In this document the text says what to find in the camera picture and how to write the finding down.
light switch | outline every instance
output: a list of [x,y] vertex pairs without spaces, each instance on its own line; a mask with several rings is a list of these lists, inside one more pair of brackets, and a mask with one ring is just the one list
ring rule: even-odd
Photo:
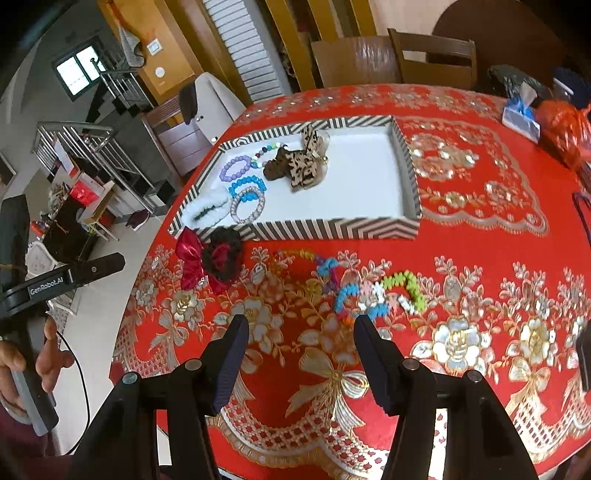
[[148,51],[150,52],[150,55],[156,55],[160,50],[162,50],[162,45],[157,38],[148,43]]

handheld device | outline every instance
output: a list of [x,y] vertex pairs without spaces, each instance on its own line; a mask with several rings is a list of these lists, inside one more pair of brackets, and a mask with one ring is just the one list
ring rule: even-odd
[[123,270],[125,259],[112,254],[65,265],[25,280],[29,213],[24,195],[4,200],[0,209],[0,336],[12,342],[27,362],[12,372],[33,428],[42,436],[58,422],[56,402],[41,386],[35,362],[45,342],[47,300]]

finger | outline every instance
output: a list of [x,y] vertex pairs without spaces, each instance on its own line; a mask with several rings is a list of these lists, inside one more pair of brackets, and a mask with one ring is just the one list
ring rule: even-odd
[[63,350],[61,352],[61,365],[64,368],[70,368],[74,365],[74,354],[69,350]]
[[0,367],[0,393],[10,403],[16,403],[18,400],[17,386],[8,367]]
[[53,340],[57,336],[57,325],[53,318],[47,317],[45,325],[43,326],[43,333],[45,333],[45,338],[47,340]]
[[45,392],[53,392],[53,389],[56,387],[57,377],[60,376],[60,370],[61,367],[54,368],[47,375],[41,377],[41,386]]
[[57,347],[57,337],[47,340],[35,363],[35,370],[40,376],[48,375],[53,369],[61,367],[61,354]]
[[26,366],[27,362],[17,347],[10,342],[0,340],[0,367],[8,367],[10,370],[22,372]]

red plastic bag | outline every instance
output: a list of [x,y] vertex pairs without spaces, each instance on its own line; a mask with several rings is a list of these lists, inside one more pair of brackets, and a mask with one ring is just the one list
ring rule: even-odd
[[70,197],[75,198],[85,207],[88,207],[91,203],[99,199],[99,196],[93,192],[88,185],[80,180],[78,180],[72,187]]
[[587,118],[590,111],[591,103],[577,110],[563,100],[545,100],[535,112],[542,146],[575,171],[591,161],[591,124]]

window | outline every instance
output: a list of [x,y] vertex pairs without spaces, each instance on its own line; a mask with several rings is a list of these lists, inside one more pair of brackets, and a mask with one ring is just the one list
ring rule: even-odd
[[72,100],[77,99],[98,81],[100,74],[92,60],[98,62],[100,71],[105,71],[102,62],[98,61],[98,50],[99,42],[95,38],[54,62],[57,76]]

